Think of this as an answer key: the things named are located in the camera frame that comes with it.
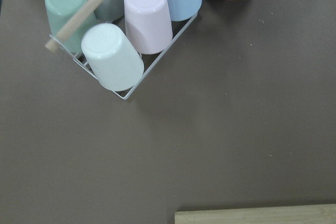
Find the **pink cup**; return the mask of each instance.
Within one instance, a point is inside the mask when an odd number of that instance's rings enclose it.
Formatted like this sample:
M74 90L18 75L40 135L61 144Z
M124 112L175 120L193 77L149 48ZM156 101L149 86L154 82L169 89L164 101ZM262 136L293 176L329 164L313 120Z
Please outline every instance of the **pink cup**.
M142 54L156 54L172 41L167 0L124 0L126 35Z

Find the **mint green cup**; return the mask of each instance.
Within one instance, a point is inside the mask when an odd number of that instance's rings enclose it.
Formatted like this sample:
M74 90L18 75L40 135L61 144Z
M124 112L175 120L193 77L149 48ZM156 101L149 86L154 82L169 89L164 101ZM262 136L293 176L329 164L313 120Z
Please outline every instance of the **mint green cup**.
M51 34L55 36L87 1L88 0L45 0ZM82 52L82 38L85 32L96 24L96 17L92 13L74 34L63 43L64 47L72 53Z

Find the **brown table surface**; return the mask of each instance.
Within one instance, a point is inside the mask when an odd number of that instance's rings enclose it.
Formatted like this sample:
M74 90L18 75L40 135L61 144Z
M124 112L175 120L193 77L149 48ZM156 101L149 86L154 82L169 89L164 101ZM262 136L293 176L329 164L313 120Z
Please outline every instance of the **brown table surface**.
M3 0L0 223L336 202L336 0L203 0L128 101L48 34Z

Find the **cutting board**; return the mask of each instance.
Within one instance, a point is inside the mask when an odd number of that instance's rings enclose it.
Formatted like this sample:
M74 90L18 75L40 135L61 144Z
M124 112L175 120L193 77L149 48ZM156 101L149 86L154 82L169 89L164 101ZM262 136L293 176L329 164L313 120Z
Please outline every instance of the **cutting board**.
M336 224L336 204L177 212L175 224Z

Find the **wooden dowel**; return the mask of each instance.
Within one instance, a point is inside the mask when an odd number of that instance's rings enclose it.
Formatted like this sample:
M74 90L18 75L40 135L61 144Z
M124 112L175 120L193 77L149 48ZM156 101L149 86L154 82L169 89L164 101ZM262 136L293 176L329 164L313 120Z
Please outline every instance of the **wooden dowel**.
M175 224L335 224L336 204L187 211Z
M56 38L61 42L66 41L103 1L104 0L88 0L86 4L69 19L60 31L58 31ZM56 52L59 48L59 44L51 38L45 44L45 47L51 52Z

